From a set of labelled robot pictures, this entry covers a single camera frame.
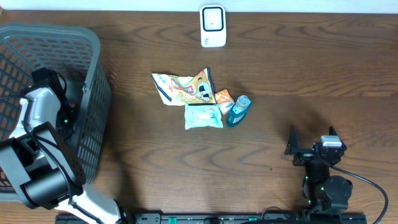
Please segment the orange white small box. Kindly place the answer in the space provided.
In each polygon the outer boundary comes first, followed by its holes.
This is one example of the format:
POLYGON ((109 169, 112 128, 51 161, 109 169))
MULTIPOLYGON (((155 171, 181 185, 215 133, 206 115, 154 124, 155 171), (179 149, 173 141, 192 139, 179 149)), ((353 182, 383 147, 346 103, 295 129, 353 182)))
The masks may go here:
POLYGON ((221 90, 215 94, 215 99, 220 104, 220 110, 222 114, 228 114, 230 109, 234 106, 235 101, 229 94, 227 89, 221 90))

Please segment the blue mouthwash bottle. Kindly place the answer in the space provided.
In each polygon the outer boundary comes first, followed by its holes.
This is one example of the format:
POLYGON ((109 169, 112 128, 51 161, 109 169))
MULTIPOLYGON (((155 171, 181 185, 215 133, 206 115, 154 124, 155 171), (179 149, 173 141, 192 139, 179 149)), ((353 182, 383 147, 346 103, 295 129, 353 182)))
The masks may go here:
POLYGON ((239 125, 246 117, 251 105, 252 101, 246 95, 239 96, 236 103, 229 111, 229 116, 226 121, 227 126, 233 128, 239 125))

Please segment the yellow red snack bag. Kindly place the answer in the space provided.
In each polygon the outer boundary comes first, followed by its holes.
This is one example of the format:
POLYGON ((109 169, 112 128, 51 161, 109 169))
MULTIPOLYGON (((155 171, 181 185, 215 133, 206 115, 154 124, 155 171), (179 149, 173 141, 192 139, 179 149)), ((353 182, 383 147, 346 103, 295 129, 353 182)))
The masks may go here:
POLYGON ((194 77, 153 73, 152 80, 165 105, 216 104, 215 87, 209 68, 204 68, 194 77))

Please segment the light blue wet wipes pack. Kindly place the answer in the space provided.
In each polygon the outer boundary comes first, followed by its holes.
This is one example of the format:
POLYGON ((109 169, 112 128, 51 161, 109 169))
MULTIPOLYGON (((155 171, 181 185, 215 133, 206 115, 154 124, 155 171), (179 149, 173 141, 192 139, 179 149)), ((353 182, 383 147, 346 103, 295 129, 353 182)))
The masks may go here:
POLYGON ((185 105, 185 129, 223 128, 220 105, 185 105))

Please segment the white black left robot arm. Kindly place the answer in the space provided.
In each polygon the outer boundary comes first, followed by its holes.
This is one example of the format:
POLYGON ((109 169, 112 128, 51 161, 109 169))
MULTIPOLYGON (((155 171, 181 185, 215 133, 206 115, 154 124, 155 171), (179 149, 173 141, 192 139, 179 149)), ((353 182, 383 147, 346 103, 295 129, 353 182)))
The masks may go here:
POLYGON ((134 223, 115 201, 87 184, 81 160, 66 139, 73 131, 75 107, 60 73, 40 68, 23 89, 15 130, 1 143, 1 169, 29 208, 71 213, 87 223, 134 223))

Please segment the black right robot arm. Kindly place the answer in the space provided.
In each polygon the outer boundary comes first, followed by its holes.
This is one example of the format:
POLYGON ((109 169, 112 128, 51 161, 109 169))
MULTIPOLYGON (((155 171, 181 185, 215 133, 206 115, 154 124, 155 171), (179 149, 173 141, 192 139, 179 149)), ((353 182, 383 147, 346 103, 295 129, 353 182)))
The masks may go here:
POLYGON ((332 126, 329 134, 323 135, 311 148, 300 147, 297 133, 291 129, 284 154, 293 157, 294 166, 305 168, 302 193, 309 199, 311 213, 340 213, 348 209, 352 182, 330 174, 330 168, 340 162, 345 150, 346 145, 332 126))

